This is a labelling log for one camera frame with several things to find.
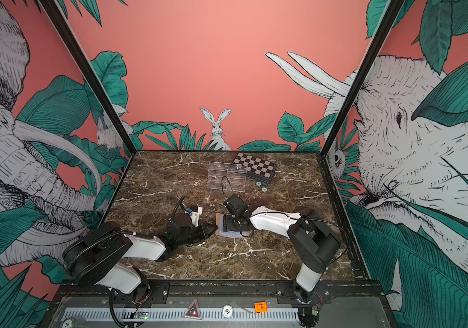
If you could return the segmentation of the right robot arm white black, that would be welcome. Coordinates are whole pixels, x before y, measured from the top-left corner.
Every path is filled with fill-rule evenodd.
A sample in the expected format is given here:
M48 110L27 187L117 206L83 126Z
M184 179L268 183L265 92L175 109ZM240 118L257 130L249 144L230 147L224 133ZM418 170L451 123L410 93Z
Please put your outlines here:
M339 236L321 216L313 210L286 213L265 206L248 205L239 196L232 195L224 201L228 211L221 220L227 232L252 232L264 230L287 237L302 261L291 292L300 303L310 303L314 288L326 272L340 249Z

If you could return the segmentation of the credit card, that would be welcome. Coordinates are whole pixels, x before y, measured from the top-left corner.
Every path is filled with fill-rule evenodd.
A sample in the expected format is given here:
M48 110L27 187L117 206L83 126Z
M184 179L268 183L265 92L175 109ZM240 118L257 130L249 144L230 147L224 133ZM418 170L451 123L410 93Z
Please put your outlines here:
M217 229L216 235L225 236L228 238L250 238L251 232L235 232L235 231L223 231L220 228Z

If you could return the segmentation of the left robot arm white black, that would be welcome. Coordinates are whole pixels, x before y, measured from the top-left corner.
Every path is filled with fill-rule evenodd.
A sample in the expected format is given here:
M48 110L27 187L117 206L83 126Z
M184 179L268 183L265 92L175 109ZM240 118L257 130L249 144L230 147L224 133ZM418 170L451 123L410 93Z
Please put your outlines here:
M123 258L163 262L180 247L201 243L216 230L217 225L188 213L171 219L168 228L154 236L124 230L109 221L63 252L64 270L80 287L100 285L144 299L149 294L148 280L141 270L123 265Z

